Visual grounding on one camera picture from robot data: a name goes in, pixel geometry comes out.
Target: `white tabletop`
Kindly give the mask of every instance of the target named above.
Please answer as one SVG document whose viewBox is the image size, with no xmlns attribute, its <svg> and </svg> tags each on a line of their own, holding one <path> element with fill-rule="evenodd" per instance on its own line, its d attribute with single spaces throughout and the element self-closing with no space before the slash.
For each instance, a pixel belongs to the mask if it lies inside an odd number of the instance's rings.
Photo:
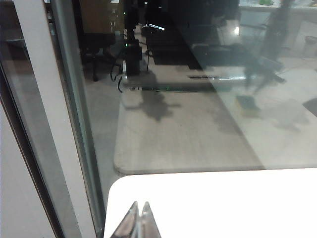
<svg viewBox="0 0 317 238">
<path fill-rule="evenodd" d="M 317 237 L 317 169 L 127 176 L 109 192 L 104 238 L 146 201 L 162 238 Z"/>
</svg>

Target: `black office chair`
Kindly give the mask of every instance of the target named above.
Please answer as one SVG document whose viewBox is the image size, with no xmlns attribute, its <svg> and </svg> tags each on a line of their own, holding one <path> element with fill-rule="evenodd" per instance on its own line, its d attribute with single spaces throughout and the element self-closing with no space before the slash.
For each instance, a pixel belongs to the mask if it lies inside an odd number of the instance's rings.
<svg viewBox="0 0 317 238">
<path fill-rule="evenodd" d="M 97 66 L 98 62 L 120 66 L 115 63 L 116 59 L 106 49 L 115 44 L 114 33 L 85 33 L 79 0 L 73 0 L 75 23 L 77 28 L 80 56 L 83 64 L 93 64 L 93 80 L 98 81 Z"/>
</svg>

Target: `glass window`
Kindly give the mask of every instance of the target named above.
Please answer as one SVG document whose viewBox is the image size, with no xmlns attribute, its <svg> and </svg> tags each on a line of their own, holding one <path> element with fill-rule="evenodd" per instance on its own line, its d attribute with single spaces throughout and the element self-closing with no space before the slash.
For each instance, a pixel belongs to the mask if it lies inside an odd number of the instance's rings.
<svg viewBox="0 0 317 238">
<path fill-rule="evenodd" d="M 315 0 L 73 0 L 64 20 L 55 4 L 105 204 L 125 175 L 317 166 Z"/>
</svg>

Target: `white wall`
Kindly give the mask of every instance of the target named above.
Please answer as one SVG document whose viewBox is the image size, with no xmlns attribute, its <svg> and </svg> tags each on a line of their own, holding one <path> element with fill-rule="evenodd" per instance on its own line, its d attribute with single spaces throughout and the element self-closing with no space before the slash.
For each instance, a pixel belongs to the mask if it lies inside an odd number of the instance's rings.
<svg viewBox="0 0 317 238">
<path fill-rule="evenodd" d="M 1 238 L 55 237 L 0 107 Z"/>
</svg>

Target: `glass pane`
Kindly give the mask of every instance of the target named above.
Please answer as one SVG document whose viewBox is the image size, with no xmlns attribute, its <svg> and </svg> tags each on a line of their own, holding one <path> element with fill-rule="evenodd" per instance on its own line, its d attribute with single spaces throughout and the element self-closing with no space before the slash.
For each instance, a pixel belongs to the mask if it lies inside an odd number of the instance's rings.
<svg viewBox="0 0 317 238">
<path fill-rule="evenodd" d="M 125 175 L 316 167 L 315 0 L 72 3 L 105 204 Z"/>
<path fill-rule="evenodd" d="M 66 238 L 81 237 L 13 1 L 0 0 L 0 60 Z"/>
</svg>

